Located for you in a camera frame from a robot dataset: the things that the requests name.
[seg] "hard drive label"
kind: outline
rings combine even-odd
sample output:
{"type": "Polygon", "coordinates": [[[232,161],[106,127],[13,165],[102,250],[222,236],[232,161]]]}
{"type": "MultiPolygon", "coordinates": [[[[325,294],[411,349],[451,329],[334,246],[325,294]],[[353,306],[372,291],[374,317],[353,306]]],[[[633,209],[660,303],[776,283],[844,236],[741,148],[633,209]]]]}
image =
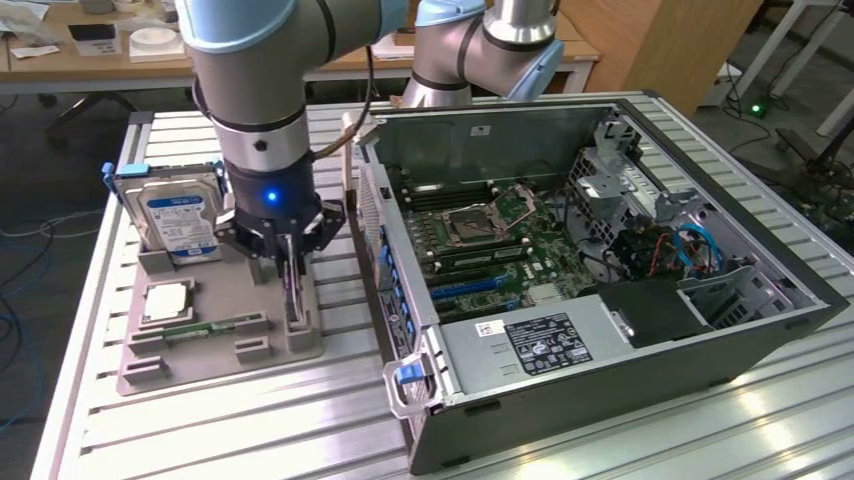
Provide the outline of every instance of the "hard drive label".
{"type": "Polygon", "coordinates": [[[201,217],[205,206],[198,195],[149,200],[148,209],[169,253],[190,257],[216,250],[213,226],[201,217]]]}
{"type": "Polygon", "coordinates": [[[565,313],[504,325],[521,369],[539,375],[592,361],[565,313]]]}

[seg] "floor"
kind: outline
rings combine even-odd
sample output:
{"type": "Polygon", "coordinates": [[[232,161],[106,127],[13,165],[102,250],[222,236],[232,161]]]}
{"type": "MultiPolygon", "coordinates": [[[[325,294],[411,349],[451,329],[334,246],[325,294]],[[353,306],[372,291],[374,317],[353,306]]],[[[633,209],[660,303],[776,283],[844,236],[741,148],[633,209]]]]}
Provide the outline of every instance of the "floor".
{"type": "MultiPolygon", "coordinates": [[[[767,31],[760,31],[744,37],[732,54],[735,64],[745,66],[749,63],[767,34],[767,31]]],[[[767,80],[773,75],[795,49],[793,43],[780,47],[761,78],[767,80]]],[[[827,140],[812,131],[851,86],[854,73],[816,56],[788,91],[785,99],[789,111],[772,111],[760,123],[771,130],[777,127],[793,128],[813,147],[820,149],[827,140]]],[[[354,92],[338,87],[317,86],[317,98],[329,102],[352,98],[354,92]]],[[[761,90],[763,85],[756,82],[745,95],[744,103],[752,101],[761,90]]],[[[22,96],[13,109],[0,113],[0,226],[93,210],[104,204],[106,191],[100,183],[98,170],[100,165],[113,161],[118,155],[126,114],[112,104],[98,105],[68,127],[68,149],[50,150],[42,141],[40,128],[57,114],[58,108],[70,105],[76,98],[76,95],[60,96],[60,105],[45,109],[34,97],[22,96]]],[[[129,93],[128,98],[142,110],[192,109],[180,90],[129,93]]],[[[0,105],[9,101],[8,97],[0,98],[0,105]]],[[[763,134],[759,128],[732,120],[719,109],[701,109],[693,121],[724,148],[763,134]]],[[[773,149],[772,139],[739,149],[739,155],[768,166],[779,166],[788,159],[773,149]]],[[[854,138],[848,139],[839,159],[846,162],[854,159],[854,138]]],[[[96,228],[97,222],[97,215],[74,219],[57,226],[57,233],[85,231],[96,228]]],[[[13,231],[21,231],[26,227],[32,225],[21,226],[13,231]]],[[[0,243],[1,279],[8,278],[32,258],[28,255],[33,255],[33,252],[22,251],[21,245],[38,249],[45,238],[36,235],[22,240],[25,241],[14,242],[17,248],[9,247],[8,241],[0,243]]],[[[46,415],[58,375],[93,241],[93,235],[57,239],[50,246],[50,265],[44,275],[32,288],[10,298],[17,316],[33,338],[41,375],[36,374],[37,363],[26,355],[21,355],[10,368],[0,374],[0,425],[4,419],[16,415],[30,404],[38,378],[42,379],[42,389],[37,401],[32,403],[32,409],[25,413],[24,421],[0,431],[0,478],[4,480],[28,478],[32,468],[42,428],[40,420],[46,415]]],[[[38,266],[32,269],[28,278],[37,276],[41,268],[44,267],[38,266]]],[[[14,290],[20,285],[22,284],[9,285],[4,292],[14,290]]],[[[4,327],[0,326],[0,336],[2,331],[4,327]]],[[[12,346],[10,340],[0,343],[0,359],[8,357],[12,346]]]]}

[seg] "blue pcie slot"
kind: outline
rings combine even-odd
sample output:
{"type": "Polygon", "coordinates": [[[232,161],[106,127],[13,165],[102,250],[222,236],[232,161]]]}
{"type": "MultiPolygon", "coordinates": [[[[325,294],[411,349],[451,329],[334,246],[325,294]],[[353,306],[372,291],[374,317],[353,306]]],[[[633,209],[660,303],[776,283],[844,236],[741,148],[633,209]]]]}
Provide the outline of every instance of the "blue pcie slot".
{"type": "Polygon", "coordinates": [[[505,276],[501,275],[491,278],[489,280],[467,283],[464,285],[457,285],[456,287],[436,288],[432,292],[429,292],[429,298],[432,298],[433,300],[441,300],[444,298],[459,297],[460,295],[496,290],[501,285],[504,285],[504,279],[505,276]]]}

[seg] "motherboard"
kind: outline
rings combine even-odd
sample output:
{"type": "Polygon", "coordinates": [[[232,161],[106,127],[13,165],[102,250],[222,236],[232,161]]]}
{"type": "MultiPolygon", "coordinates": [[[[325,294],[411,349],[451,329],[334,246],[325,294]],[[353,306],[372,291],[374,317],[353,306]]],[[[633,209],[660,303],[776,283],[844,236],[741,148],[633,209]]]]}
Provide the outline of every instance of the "motherboard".
{"type": "Polygon", "coordinates": [[[568,300],[595,284],[548,190],[483,182],[403,189],[399,200],[443,324],[568,300]]]}

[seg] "circuit board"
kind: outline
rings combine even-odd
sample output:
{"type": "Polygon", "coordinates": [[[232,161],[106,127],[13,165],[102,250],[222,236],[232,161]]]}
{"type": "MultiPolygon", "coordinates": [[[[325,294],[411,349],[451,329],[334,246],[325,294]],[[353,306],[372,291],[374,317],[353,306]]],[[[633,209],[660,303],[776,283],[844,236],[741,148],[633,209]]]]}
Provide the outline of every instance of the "circuit board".
{"type": "Polygon", "coordinates": [[[513,183],[493,185],[491,195],[445,204],[453,208],[404,209],[443,323],[575,298],[596,283],[547,201],[513,183]]]}

